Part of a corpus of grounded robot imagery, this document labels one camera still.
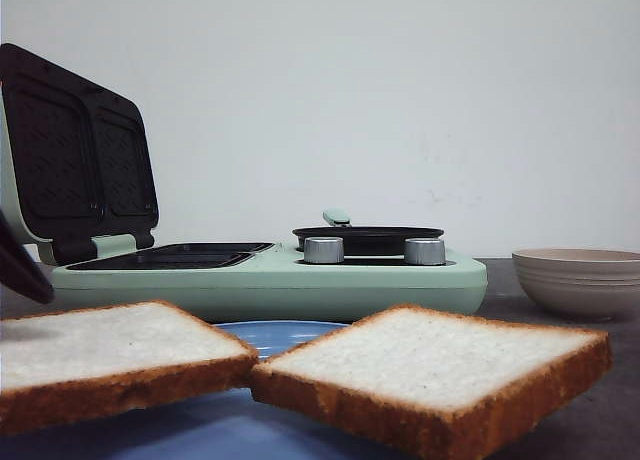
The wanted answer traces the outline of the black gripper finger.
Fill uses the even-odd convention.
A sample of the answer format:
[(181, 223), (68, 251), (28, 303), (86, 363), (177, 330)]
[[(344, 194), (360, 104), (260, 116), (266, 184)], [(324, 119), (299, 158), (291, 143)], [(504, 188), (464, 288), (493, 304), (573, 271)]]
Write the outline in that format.
[(1, 214), (1, 283), (35, 302), (52, 302), (54, 289)]

